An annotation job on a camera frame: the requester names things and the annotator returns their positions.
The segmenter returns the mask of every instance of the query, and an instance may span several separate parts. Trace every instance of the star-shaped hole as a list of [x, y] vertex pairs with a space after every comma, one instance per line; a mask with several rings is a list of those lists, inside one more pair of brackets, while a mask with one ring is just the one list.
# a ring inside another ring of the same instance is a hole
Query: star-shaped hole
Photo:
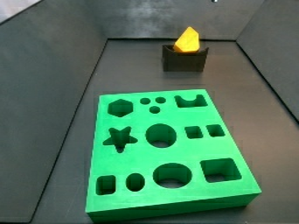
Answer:
[[116, 152], [121, 153], [127, 147], [127, 144], [135, 144], [136, 138], [129, 136], [131, 127], [125, 127], [121, 130], [111, 128], [108, 130], [111, 138], [108, 138], [103, 144], [104, 145], [115, 145], [116, 146]]

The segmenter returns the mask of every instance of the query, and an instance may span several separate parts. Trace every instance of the cutout hole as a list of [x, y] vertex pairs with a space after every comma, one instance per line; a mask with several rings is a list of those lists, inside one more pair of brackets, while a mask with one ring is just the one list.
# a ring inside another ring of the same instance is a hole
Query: cutout hole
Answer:
[[148, 99], [148, 98], [143, 98], [141, 100], [140, 100], [140, 103], [141, 104], [148, 104], [151, 102], [151, 100]]
[[168, 142], [164, 142], [164, 141], [153, 141], [152, 146], [156, 148], [167, 148], [171, 145], [168, 144]]
[[197, 94], [195, 100], [192, 100], [192, 101], [184, 100], [179, 95], [176, 95], [173, 97], [173, 99], [176, 101], [177, 108], [180, 108], [180, 109], [208, 106], [201, 94]]
[[203, 138], [201, 129], [199, 126], [185, 127], [184, 130], [189, 139]]
[[145, 179], [141, 174], [132, 173], [125, 179], [125, 187], [132, 192], [139, 192], [145, 186]]
[[224, 137], [225, 136], [224, 131], [217, 124], [208, 125], [207, 129], [208, 129], [211, 137]]
[[239, 169], [231, 158], [204, 160], [200, 162], [200, 168], [205, 180], [209, 183], [237, 180], [241, 178]]
[[129, 136], [131, 127], [125, 127], [121, 130], [111, 128], [108, 132], [111, 137], [103, 142], [103, 145], [115, 145], [117, 153], [124, 151], [127, 144], [137, 142], [136, 138]]
[[176, 141], [176, 133], [171, 126], [156, 124], [145, 131], [145, 140], [156, 148], [167, 148]]
[[97, 195], [112, 194], [116, 191], [116, 177], [112, 175], [99, 177], [96, 191]]
[[107, 112], [112, 116], [123, 117], [133, 112], [133, 103], [125, 100], [117, 100], [108, 104]]
[[151, 112], [152, 114], [157, 114], [157, 113], [160, 112], [160, 108], [156, 107], [156, 106], [153, 106], [153, 107], [149, 108], [149, 112]]
[[155, 101], [156, 101], [157, 103], [165, 103], [165, 99], [164, 99], [163, 97], [156, 97], [156, 98], [155, 98]]
[[183, 164], [163, 164], [153, 170], [153, 182], [164, 188], [180, 188], [192, 180], [191, 169]]

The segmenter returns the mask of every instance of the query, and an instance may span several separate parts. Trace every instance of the small circular hole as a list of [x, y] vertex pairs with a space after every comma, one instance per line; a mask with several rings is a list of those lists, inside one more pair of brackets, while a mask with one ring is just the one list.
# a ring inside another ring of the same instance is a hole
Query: small circular hole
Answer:
[[157, 107], [151, 107], [149, 108], [149, 112], [153, 113], [153, 114], [157, 114], [160, 112], [160, 108]]
[[151, 102], [151, 100], [148, 99], [148, 98], [143, 98], [141, 100], [140, 100], [140, 103], [141, 104], [148, 104]]
[[139, 173], [132, 173], [125, 179], [125, 187], [132, 192], [139, 192], [145, 186], [145, 178]]
[[164, 99], [163, 97], [156, 97], [156, 98], [155, 98], [155, 101], [156, 101], [157, 103], [165, 103], [165, 99]]

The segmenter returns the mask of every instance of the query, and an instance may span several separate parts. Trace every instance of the gray wall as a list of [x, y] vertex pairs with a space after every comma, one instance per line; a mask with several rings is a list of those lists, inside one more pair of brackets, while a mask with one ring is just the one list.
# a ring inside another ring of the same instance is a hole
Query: gray wall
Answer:
[[264, 0], [93, 0], [109, 38], [177, 38], [192, 26], [203, 39], [235, 40]]
[[32, 218], [105, 42], [84, 0], [0, 26], [0, 222]]
[[265, 0], [237, 43], [299, 121], [299, 1]]

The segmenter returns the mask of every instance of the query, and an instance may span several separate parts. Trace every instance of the hexagon-shaped hole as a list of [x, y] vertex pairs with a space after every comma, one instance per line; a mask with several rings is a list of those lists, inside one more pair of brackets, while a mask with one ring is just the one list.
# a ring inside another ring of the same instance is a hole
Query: hexagon-shaped hole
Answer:
[[112, 116], [123, 117], [133, 112], [133, 103], [125, 100], [116, 100], [108, 104], [107, 112]]

